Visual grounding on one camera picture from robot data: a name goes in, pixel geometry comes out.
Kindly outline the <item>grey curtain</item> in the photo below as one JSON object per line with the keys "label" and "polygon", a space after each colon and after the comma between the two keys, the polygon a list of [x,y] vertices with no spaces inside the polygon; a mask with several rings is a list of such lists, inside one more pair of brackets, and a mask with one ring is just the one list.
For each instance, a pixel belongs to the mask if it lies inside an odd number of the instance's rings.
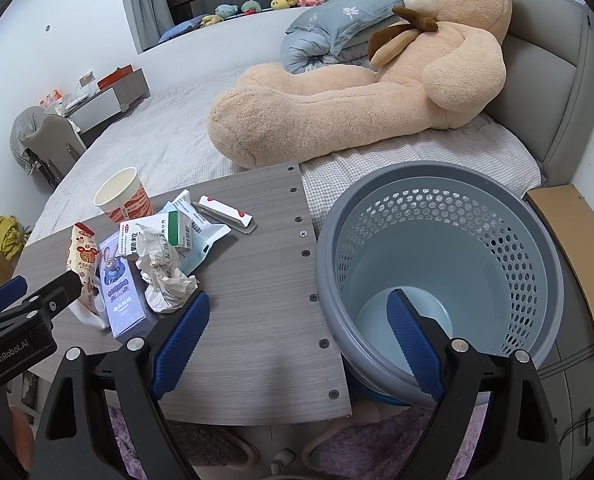
{"label": "grey curtain", "polygon": [[138,53],[158,44],[173,26],[168,0],[122,0],[129,29]]}

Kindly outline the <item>grey flowered pillow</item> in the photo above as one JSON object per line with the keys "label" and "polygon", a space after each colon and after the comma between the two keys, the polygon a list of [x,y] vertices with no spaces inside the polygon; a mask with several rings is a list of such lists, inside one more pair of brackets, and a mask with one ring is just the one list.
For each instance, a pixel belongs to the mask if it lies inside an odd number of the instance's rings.
{"label": "grey flowered pillow", "polygon": [[394,6],[403,6],[403,0],[329,0],[300,14],[286,35],[311,32],[338,54],[359,32],[390,18]]}

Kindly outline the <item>grey chair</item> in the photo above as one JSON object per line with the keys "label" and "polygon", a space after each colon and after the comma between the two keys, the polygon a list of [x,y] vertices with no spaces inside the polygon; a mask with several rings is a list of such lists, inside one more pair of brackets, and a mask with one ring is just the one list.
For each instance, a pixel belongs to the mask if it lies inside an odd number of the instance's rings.
{"label": "grey chair", "polygon": [[86,151],[73,122],[46,114],[40,106],[28,107],[16,117],[9,146],[26,173],[38,171],[53,190]]}

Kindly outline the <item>grey upholstered headboard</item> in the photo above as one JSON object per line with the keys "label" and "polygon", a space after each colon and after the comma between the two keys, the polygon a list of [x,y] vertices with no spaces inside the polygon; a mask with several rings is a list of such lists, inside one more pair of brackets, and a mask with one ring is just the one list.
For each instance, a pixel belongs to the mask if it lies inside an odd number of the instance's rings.
{"label": "grey upholstered headboard", "polygon": [[522,194],[570,182],[594,122],[594,16],[573,0],[403,0],[378,139]]}

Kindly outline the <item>grey perforated trash basket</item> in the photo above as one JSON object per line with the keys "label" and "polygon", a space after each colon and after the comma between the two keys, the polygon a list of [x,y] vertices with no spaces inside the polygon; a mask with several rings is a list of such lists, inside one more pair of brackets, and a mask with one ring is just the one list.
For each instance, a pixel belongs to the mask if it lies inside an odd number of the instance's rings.
{"label": "grey perforated trash basket", "polygon": [[476,350],[544,362],[559,333],[560,259],[524,200],[480,172],[403,162],[334,203],[315,254],[320,308],[350,378],[390,404],[431,405],[387,321],[402,290],[419,314]]}

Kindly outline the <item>large beige teddy bear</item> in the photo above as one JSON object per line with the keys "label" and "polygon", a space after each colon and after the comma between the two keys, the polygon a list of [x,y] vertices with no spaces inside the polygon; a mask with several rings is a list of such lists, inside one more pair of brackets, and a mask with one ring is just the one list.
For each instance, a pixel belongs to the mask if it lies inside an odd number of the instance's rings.
{"label": "large beige teddy bear", "polygon": [[501,44],[512,0],[403,0],[369,41],[369,67],[246,70],[212,104],[208,136],[244,168],[470,122],[506,83]]}

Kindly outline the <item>white paper ball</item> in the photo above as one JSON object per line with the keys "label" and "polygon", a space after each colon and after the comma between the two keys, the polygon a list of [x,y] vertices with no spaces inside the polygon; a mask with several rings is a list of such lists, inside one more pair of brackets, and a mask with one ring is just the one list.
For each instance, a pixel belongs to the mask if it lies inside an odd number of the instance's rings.
{"label": "white paper ball", "polygon": [[163,240],[148,240],[137,255],[136,267],[147,284],[146,302],[158,314],[181,309],[198,289],[197,278],[181,271],[178,251]]}

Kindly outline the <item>yellow bag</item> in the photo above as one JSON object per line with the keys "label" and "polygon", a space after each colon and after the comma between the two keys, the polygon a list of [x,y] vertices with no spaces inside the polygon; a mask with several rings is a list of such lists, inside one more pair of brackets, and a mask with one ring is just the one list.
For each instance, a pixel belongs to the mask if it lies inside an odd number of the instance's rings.
{"label": "yellow bag", "polygon": [[12,278],[30,231],[14,216],[0,216],[0,286]]}

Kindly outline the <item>green white medicine box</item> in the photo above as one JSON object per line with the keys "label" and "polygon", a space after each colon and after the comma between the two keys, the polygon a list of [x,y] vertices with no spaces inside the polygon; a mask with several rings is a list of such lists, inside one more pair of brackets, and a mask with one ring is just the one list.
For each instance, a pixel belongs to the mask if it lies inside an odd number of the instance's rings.
{"label": "green white medicine box", "polygon": [[126,220],[119,226],[118,255],[137,256],[148,240],[163,240],[179,252],[189,252],[193,248],[192,232],[191,219],[178,210]]}

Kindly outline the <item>white red box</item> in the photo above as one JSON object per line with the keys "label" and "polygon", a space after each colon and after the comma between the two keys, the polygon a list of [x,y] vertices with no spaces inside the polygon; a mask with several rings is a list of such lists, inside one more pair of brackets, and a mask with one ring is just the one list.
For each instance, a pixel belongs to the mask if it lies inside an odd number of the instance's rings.
{"label": "white red box", "polygon": [[210,218],[216,219],[243,234],[250,234],[257,228],[256,221],[251,214],[219,202],[219,200],[207,195],[201,196],[192,205],[202,214],[207,214]]}

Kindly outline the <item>red box on desk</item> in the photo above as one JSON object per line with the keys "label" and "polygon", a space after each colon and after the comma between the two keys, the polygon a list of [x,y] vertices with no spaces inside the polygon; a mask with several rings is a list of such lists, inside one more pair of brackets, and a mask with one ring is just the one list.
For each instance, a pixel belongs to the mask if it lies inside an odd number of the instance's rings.
{"label": "red box on desk", "polygon": [[115,84],[117,81],[119,81],[123,77],[126,77],[132,73],[133,73],[133,67],[131,64],[128,64],[128,65],[122,66],[122,67],[118,67],[112,73],[110,73],[108,76],[106,76],[102,79],[99,79],[99,81],[97,81],[97,88],[99,91],[104,91],[106,88],[112,86],[113,84]]}

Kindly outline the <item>rolled grey blue duvet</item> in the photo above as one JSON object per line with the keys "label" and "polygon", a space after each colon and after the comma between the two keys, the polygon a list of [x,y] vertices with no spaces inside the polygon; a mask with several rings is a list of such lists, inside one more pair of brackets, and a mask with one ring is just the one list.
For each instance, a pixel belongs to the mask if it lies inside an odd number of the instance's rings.
{"label": "rolled grey blue duvet", "polygon": [[317,32],[291,32],[281,45],[281,64],[288,73],[302,74],[323,66],[349,64],[369,67],[367,43],[370,32],[353,36],[339,53],[334,54],[324,36]]}

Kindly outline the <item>red white paper cup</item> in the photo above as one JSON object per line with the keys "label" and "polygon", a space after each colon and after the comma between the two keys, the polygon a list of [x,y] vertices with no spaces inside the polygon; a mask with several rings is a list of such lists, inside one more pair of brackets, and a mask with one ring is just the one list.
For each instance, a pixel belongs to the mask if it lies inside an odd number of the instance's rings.
{"label": "red white paper cup", "polygon": [[96,192],[93,203],[117,224],[154,213],[135,167],[121,169],[108,178]]}

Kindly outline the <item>light blue mask packet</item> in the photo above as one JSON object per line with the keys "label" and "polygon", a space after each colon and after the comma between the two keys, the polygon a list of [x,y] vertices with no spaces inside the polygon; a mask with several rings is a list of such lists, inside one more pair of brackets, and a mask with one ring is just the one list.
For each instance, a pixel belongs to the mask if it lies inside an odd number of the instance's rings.
{"label": "light blue mask packet", "polygon": [[191,194],[183,190],[172,202],[168,202],[160,212],[180,211],[192,222],[192,248],[181,252],[180,269],[191,275],[203,263],[213,246],[231,233],[231,228],[221,223],[212,223],[202,216],[191,204]]}

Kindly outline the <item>red patterned snack bag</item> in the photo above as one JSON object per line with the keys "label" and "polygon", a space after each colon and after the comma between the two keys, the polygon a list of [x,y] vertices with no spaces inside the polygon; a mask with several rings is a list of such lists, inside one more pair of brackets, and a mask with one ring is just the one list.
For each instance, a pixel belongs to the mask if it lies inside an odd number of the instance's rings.
{"label": "red patterned snack bag", "polygon": [[99,249],[95,233],[82,222],[76,222],[71,230],[66,269],[78,275],[81,294],[69,306],[69,310],[84,325],[96,330],[107,330],[109,323],[105,308],[99,309],[96,300],[99,280],[96,276],[99,263]]}

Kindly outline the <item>purple rabbit toothpaste box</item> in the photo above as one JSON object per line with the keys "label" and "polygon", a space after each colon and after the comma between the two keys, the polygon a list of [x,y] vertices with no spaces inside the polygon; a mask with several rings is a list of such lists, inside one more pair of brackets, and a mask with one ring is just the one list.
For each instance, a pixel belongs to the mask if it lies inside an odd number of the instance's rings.
{"label": "purple rabbit toothpaste box", "polygon": [[146,284],[136,265],[119,255],[119,234],[99,244],[100,293],[114,339],[145,338],[158,322],[145,299]]}

